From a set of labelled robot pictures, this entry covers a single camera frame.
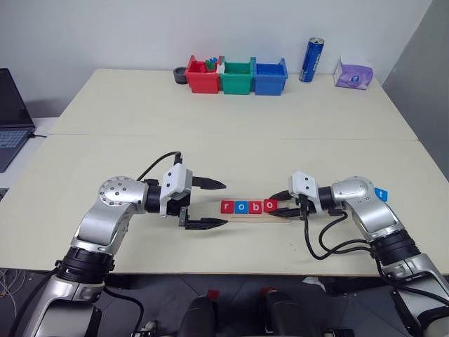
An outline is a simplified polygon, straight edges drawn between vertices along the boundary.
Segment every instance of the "green bin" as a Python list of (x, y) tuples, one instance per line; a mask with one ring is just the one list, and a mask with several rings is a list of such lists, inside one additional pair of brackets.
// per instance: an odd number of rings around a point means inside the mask
[(220, 73), (223, 93), (232, 95), (248, 95), (253, 82), (254, 70), (251, 62), (234, 63), (222, 59), (224, 70)]

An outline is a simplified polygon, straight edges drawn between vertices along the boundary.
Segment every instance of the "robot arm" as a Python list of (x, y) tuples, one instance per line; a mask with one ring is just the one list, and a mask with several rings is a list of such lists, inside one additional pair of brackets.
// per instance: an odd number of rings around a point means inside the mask
[(149, 212), (162, 218), (179, 216), (185, 229), (208, 229), (226, 223), (220, 219), (189, 219), (192, 186), (226, 188), (216, 180), (194, 177), (179, 160), (164, 174), (162, 186), (157, 180), (141, 182), (124, 176), (101, 184), (97, 200), (43, 290), (24, 336), (85, 336), (92, 326), (98, 328), (101, 312), (93, 303), (100, 297), (105, 277), (114, 269), (114, 255), (133, 215)]
[[(302, 217), (349, 209), (379, 273), (394, 287), (391, 297), (409, 333), (449, 336), (449, 284), (430, 258), (420, 253), (389, 206), (377, 198), (372, 182), (355, 176), (319, 187), (313, 177), (297, 171), (290, 177), (288, 194), (296, 198)], [(287, 193), (276, 195), (285, 198)]]

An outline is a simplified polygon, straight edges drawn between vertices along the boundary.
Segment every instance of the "gray floor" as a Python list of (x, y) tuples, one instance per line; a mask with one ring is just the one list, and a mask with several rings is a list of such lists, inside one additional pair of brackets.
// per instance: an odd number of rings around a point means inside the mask
[[(18, 307), (41, 278), (39, 274), (27, 273), (24, 288), (15, 295)], [(132, 290), (115, 290), (144, 304), (143, 322), (158, 320), (160, 336), (176, 333), (190, 302), (209, 289), (220, 291), (220, 336), (260, 333), (257, 299), (260, 289), (268, 286), (291, 295), (322, 327), (352, 328), (356, 336), (363, 337), (408, 336), (387, 287), (331, 297), (319, 286), (304, 284), (302, 280), (303, 277), (293, 276), (145, 275), (136, 277)], [(138, 316), (134, 304), (103, 293), (97, 306), (103, 311), (99, 336), (130, 336)], [(0, 298), (0, 336), (6, 336), (12, 321), (11, 299)]]

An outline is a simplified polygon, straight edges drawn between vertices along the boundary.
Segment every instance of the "energy drink can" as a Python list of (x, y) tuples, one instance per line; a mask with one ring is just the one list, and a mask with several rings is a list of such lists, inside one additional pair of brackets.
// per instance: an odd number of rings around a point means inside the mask
[(300, 70), (300, 80), (311, 82), (315, 75), (316, 66), (320, 59), (321, 51), (324, 47), (324, 40), (319, 37), (312, 37), (307, 44), (306, 55)]

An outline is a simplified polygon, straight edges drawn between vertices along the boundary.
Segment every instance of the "purple tissue box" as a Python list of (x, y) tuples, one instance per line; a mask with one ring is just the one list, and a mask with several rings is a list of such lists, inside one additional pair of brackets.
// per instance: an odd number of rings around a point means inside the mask
[(334, 72), (335, 86), (366, 90), (373, 78), (373, 68), (368, 62), (351, 62), (342, 57)]

